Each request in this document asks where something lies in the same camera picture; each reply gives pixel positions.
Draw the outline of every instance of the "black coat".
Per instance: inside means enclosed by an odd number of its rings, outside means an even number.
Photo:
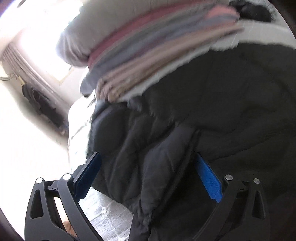
[[[261,180],[277,240],[296,210],[295,51],[209,51],[142,96],[97,104],[94,151],[103,163],[93,187],[134,214],[130,241],[192,240],[203,226],[216,202],[193,167],[197,152],[220,179]]]

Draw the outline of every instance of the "wall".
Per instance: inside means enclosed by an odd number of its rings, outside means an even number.
[[[48,7],[49,4],[55,2],[62,2],[63,0],[56,1],[40,1],[40,0],[27,0],[20,8],[16,8],[20,0],[16,0],[12,6],[0,18],[0,56],[5,47],[14,42],[18,50],[24,54],[27,62],[41,75],[54,90],[67,102],[72,105],[74,101],[81,97],[79,91],[79,82],[85,71],[85,68],[73,68],[72,71],[66,76],[62,82],[57,81],[48,75],[46,70],[38,68],[38,66],[30,60],[29,54],[23,51],[20,39],[22,32],[37,19],[43,17],[42,9]]]
[[[38,19],[42,4],[54,0],[27,0],[16,9],[18,2],[20,0],[16,0],[0,18],[0,56],[23,28]],[[80,97],[78,83],[83,71],[73,70],[57,86],[70,104]],[[38,177],[57,180],[70,172],[67,138],[35,113],[23,97],[21,84],[16,78],[0,81],[0,109],[0,207],[24,238],[25,214],[35,180]],[[62,204],[59,200],[56,202],[64,221],[66,215]]]
[[[9,7],[13,0],[1,0],[0,1],[0,16],[4,13],[4,11]]]

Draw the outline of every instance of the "bed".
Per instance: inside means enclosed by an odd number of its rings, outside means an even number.
[[[184,63],[190,62],[195,57],[207,53],[209,50],[224,51],[236,47],[238,43],[281,44],[295,49],[296,39],[273,5],[264,0],[253,0],[253,2],[268,8],[272,13],[272,23],[239,20],[244,27],[242,32],[226,36],[191,51],[186,56],[158,71],[144,83],[127,92],[120,98],[120,101],[126,101],[141,95],[163,76],[173,72]],[[68,150],[72,172],[79,165],[86,162],[91,120],[96,102],[95,92],[93,92],[89,97],[81,97],[77,100],[69,111]],[[86,198],[81,200],[79,204],[91,224],[105,241],[128,240],[133,215],[125,206],[94,188],[89,190]]]

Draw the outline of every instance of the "stack of folded towels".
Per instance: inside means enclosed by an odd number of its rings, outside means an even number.
[[[215,0],[181,1],[139,15],[92,50],[81,93],[95,89],[97,99],[116,102],[189,51],[241,30],[238,19],[234,8]]]

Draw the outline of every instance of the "white bedding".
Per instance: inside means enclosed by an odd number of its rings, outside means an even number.
[[[178,66],[206,53],[209,49],[226,50],[234,48],[239,42],[282,44],[296,48],[296,39],[286,23],[262,23],[244,20],[244,31],[220,39],[216,43],[198,48],[181,59],[166,66],[149,80],[132,89],[121,98],[122,101],[141,95],[149,86],[157,83],[164,75],[174,71]],[[77,166],[86,162],[86,151],[90,131],[91,116],[95,107],[94,93],[89,98],[80,98],[69,111],[69,161],[72,172]],[[87,218],[105,241],[126,241],[133,215],[127,208],[111,200],[100,192],[90,189],[86,198],[80,201]]]

